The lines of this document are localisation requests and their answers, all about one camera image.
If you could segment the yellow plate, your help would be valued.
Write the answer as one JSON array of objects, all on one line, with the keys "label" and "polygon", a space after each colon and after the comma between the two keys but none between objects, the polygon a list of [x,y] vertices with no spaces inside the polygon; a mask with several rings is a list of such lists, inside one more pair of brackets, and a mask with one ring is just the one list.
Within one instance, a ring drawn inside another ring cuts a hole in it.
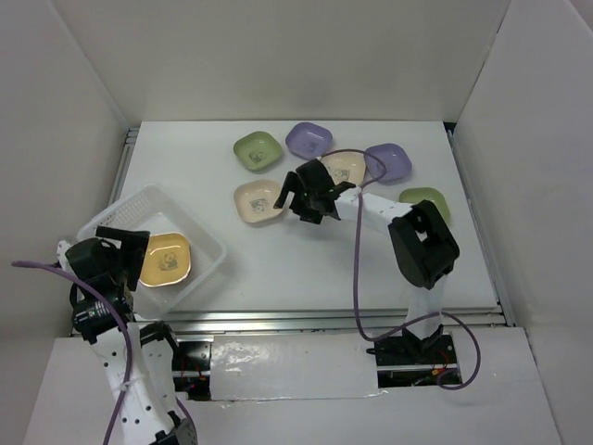
[{"label": "yellow plate", "polygon": [[151,235],[139,282],[146,287],[176,285],[189,275],[191,268],[191,248],[184,235]]}]

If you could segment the white plastic bin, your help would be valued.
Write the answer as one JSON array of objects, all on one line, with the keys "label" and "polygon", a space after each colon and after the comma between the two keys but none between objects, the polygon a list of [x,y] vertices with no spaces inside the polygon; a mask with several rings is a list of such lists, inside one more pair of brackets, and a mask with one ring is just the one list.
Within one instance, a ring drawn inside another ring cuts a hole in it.
[{"label": "white plastic bin", "polygon": [[76,235],[79,241],[95,235],[99,226],[151,235],[179,234],[189,243],[187,276],[164,286],[140,283],[134,292],[134,310],[145,319],[161,318],[198,288],[225,260],[227,249],[204,222],[156,184],[147,184],[101,211]]}]

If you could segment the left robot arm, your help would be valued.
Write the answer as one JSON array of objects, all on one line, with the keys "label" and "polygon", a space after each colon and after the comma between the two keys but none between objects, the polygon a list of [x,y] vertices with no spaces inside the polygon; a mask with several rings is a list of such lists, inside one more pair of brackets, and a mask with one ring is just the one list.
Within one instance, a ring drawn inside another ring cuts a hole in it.
[{"label": "left robot arm", "polygon": [[183,347],[164,322],[140,326],[132,293],[149,232],[99,226],[95,235],[57,248],[59,271],[72,286],[75,331],[103,366],[116,405],[107,429],[127,444],[195,444],[196,427],[175,395],[172,369]]}]

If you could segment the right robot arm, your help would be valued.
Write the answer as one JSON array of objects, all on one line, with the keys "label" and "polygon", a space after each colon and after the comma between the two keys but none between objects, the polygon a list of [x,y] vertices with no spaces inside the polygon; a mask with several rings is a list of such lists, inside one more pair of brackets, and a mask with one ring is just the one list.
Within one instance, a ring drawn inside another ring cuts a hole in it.
[{"label": "right robot arm", "polygon": [[[352,294],[360,335],[378,343],[400,333],[406,357],[412,362],[426,362],[435,353],[443,333],[442,293],[435,290],[435,285],[452,272],[460,256],[457,241],[436,205],[429,200],[399,203],[367,193],[363,185],[335,184],[318,159],[286,174],[274,207],[283,208],[289,195],[293,196],[289,209],[302,222],[319,224],[330,217],[356,224]],[[364,227],[387,237],[399,272],[422,291],[410,302],[404,324],[378,337],[365,333],[360,318],[360,243]]]}]

